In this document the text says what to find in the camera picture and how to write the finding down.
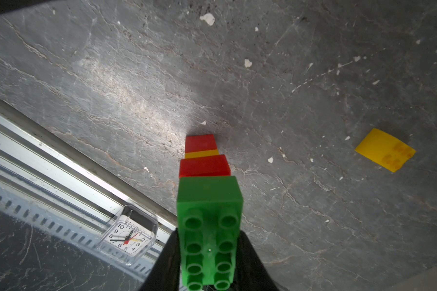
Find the small red lego brick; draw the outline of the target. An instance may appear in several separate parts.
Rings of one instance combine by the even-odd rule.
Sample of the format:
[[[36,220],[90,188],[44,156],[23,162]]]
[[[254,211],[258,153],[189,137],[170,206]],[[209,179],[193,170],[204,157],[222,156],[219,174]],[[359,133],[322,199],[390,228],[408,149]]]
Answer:
[[[185,141],[185,153],[204,152],[217,150],[217,144],[213,134],[187,136]]]

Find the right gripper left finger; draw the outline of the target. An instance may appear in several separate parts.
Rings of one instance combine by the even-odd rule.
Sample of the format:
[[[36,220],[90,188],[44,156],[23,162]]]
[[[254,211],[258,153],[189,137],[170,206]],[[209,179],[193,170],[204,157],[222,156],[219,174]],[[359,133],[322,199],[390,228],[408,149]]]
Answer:
[[[179,291],[180,264],[180,240],[176,229],[139,291]]]

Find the yellow sloped lego brick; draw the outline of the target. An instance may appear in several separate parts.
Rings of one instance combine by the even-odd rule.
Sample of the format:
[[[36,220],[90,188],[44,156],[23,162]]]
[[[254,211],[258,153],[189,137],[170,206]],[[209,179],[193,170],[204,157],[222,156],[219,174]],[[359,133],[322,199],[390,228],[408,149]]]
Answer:
[[[355,151],[393,173],[416,154],[409,145],[379,129],[372,129]]]

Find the small white desk clock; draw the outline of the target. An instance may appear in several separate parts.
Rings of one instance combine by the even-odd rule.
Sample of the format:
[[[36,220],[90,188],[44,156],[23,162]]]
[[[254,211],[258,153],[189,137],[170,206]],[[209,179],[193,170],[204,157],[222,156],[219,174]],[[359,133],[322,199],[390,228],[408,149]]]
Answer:
[[[95,249],[131,266],[154,245],[158,229],[159,222],[153,214],[128,204],[111,219]]]

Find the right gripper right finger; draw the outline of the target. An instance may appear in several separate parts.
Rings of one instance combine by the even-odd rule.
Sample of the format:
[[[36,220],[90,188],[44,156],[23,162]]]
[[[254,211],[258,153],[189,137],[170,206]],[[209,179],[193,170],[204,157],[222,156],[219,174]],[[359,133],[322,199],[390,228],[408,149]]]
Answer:
[[[235,267],[235,290],[237,291],[278,291],[274,281],[256,253],[244,231],[240,231]]]

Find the green lego brick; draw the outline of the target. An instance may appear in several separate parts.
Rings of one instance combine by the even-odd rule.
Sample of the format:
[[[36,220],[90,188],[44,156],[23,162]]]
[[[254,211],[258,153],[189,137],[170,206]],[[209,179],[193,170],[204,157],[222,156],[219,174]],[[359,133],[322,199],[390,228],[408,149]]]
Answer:
[[[227,290],[234,279],[244,199],[236,177],[183,177],[177,196],[182,281]]]

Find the long red lego brick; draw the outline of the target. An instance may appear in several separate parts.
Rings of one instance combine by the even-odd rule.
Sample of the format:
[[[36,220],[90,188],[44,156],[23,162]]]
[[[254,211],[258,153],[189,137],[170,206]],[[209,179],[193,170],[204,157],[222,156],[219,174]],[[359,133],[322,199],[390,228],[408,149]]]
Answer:
[[[179,178],[225,177],[230,175],[231,169],[225,155],[182,159],[180,161]]]

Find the small yellow lego brick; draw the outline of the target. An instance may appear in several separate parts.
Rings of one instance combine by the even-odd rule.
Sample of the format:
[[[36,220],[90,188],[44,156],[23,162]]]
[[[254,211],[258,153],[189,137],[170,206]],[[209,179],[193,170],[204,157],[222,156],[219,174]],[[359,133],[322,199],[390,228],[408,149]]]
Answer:
[[[220,155],[217,149],[204,150],[204,151],[185,153],[185,159],[203,158],[203,157],[216,156],[216,155]]]

